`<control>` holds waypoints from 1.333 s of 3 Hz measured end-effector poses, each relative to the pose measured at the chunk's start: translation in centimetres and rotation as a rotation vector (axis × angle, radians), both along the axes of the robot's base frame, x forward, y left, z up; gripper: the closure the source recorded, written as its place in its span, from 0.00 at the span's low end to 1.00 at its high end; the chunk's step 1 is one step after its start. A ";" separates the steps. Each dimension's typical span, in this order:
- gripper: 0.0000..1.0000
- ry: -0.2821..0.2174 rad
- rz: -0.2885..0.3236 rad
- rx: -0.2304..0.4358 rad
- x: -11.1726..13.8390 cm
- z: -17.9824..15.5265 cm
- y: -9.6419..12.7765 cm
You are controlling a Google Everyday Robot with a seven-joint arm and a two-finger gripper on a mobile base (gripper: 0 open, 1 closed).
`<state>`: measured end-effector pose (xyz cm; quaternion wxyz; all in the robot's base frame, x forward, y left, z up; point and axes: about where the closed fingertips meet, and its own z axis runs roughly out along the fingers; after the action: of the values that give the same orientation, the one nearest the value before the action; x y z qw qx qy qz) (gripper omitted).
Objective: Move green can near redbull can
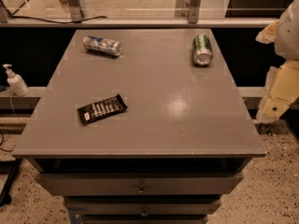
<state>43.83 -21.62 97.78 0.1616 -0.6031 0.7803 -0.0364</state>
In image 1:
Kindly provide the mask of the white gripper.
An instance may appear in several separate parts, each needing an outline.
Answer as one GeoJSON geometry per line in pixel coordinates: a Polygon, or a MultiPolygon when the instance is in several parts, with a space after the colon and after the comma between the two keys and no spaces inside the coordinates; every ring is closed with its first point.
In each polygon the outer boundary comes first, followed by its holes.
{"type": "Polygon", "coordinates": [[[259,103],[258,121],[278,120],[299,98],[299,0],[293,0],[278,21],[267,25],[255,40],[275,42],[275,52],[287,61],[271,66],[265,80],[265,95],[259,103]]]}

